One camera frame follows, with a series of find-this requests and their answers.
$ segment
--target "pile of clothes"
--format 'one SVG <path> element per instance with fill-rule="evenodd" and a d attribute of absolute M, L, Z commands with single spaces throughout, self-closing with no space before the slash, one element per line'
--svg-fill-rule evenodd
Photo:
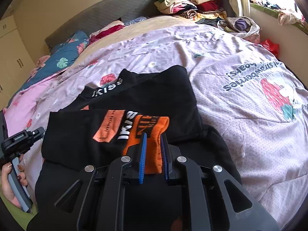
<path fill-rule="evenodd" d="M 154 4 L 163 14 L 198 24 L 214 26 L 219 20 L 225 20 L 227 15 L 235 17 L 228 0 L 158 0 Z"/>
<path fill-rule="evenodd" d="M 255 3 L 271 9 L 281 9 L 278 4 L 271 4 L 268 0 L 249 0 L 250 3 Z"/>
<path fill-rule="evenodd" d="M 255 44 L 260 44 L 260 27 L 248 17 L 235 17 L 220 20 L 217 27 L 234 36 Z"/>
<path fill-rule="evenodd" d="M 219 23 L 225 32 L 228 33 L 244 33 L 249 32 L 251 27 L 251 22 L 245 17 L 240 18 L 226 18 L 225 21 L 220 21 Z"/>
<path fill-rule="evenodd" d="M 250 3 L 258 4 L 278 12 L 278 23 L 280 25 L 299 23 L 304 26 L 306 30 L 308 30 L 306 20 L 303 15 L 298 13 L 296 6 L 295 11 L 293 11 L 292 9 L 281 8 L 277 4 L 271 4 L 268 0 L 250 0 Z"/>

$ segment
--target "leaf print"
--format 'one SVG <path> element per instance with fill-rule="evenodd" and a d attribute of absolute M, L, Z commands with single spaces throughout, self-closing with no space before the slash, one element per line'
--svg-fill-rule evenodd
<path fill-rule="evenodd" d="M 62 69 L 62 68 L 65 68 L 67 64 L 68 64 L 68 60 L 66 58 L 61 58 L 59 62 L 57 63 L 57 67 Z"/>
<path fill-rule="evenodd" d="M 202 55 L 200 55 L 200 54 L 195 54 L 195 55 L 194 55 L 194 58 L 196 59 L 198 56 L 202 56 Z"/>

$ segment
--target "wall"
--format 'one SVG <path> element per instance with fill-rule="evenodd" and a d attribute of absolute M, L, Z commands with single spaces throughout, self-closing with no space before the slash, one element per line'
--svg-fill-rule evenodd
<path fill-rule="evenodd" d="M 279 25 L 273 18 L 250 8 L 250 17 L 261 27 L 261 41 L 269 38 L 280 45 L 279 59 L 308 86 L 308 35 L 293 25 Z"/>
<path fill-rule="evenodd" d="M 34 62 L 49 53 L 44 39 L 67 20 L 101 0 L 23 0 L 14 18 Z"/>

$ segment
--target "blue floral pillow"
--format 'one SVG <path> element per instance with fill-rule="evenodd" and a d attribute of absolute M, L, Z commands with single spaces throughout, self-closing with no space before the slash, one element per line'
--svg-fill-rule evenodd
<path fill-rule="evenodd" d="M 89 37 L 78 30 L 66 42 L 55 46 L 50 53 L 50 58 L 40 67 L 37 67 L 33 75 L 23 84 L 20 90 L 55 74 L 74 64 L 77 57 L 89 45 Z"/>

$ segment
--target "strawberry print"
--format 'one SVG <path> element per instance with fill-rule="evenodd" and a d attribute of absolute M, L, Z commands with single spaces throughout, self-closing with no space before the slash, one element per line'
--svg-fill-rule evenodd
<path fill-rule="evenodd" d="M 13 102 L 13 106 L 17 106 L 18 105 L 18 100 L 16 100 L 16 102 Z"/>
<path fill-rule="evenodd" d="M 92 67 L 93 65 L 97 63 L 98 63 L 98 60 L 91 61 L 90 64 L 87 66 L 87 69 L 89 69 L 90 67 Z"/>
<path fill-rule="evenodd" d="M 282 88 L 277 84 L 271 84 L 266 78 L 264 78 L 261 80 L 261 87 L 269 103 L 279 113 L 283 114 L 281 107 L 284 107 L 286 104 L 291 105 L 289 98 L 284 97 L 279 93 Z"/>
<path fill-rule="evenodd" d="M 30 119 L 30 120 L 28 121 L 28 123 L 27 123 L 27 130 L 28 130 L 29 127 L 31 127 L 31 125 L 32 125 L 32 119 Z"/>
<path fill-rule="evenodd" d="M 112 82 L 113 80 L 115 80 L 115 78 L 116 78 L 115 74 L 108 74 L 103 76 L 100 80 L 100 86 L 102 87 L 103 85 Z"/>

